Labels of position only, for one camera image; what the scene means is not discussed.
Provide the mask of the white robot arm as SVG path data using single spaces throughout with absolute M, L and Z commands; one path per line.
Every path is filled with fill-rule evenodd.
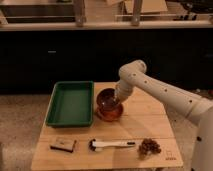
M 213 100 L 154 79 L 146 71 L 142 60 L 121 66 L 115 86 L 116 98 L 120 102 L 126 101 L 137 87 L 173 107 L 197 126 L 191 171 L 213 171 Z

